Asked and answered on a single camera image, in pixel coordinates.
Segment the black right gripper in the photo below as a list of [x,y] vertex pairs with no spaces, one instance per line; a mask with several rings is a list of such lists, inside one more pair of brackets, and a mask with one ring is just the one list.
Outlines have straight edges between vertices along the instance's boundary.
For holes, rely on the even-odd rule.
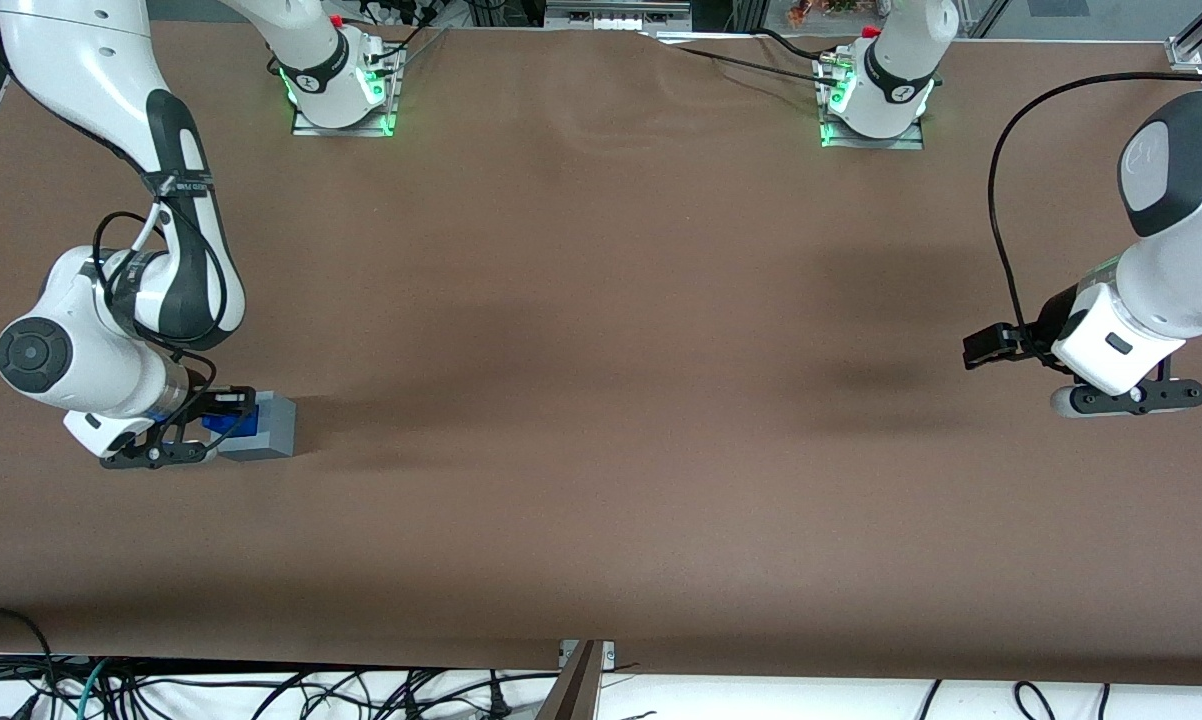
[[255,389],[252,387],[220,387],[212,389],[207,377],[194,377],[188,395],[171,413],[171,427],[175,427],[175,448],[204,448],[206,430],[200,426],[200,416],[208,413],[252,413]]

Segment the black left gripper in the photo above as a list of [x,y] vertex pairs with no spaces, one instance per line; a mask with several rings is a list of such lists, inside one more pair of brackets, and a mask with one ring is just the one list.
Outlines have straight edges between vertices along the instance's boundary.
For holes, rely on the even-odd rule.
[[1014,359],[1014,349],[1035,349],[1040,355],[1052,355],[1052,346],[1061,337],[1071,316],[1077,290],[1064,288],[1045,301],[1035,322],[1013,325],[1000,322],[999,331],[977,331],[963,338],[963,365],[972,370],[978,365]]

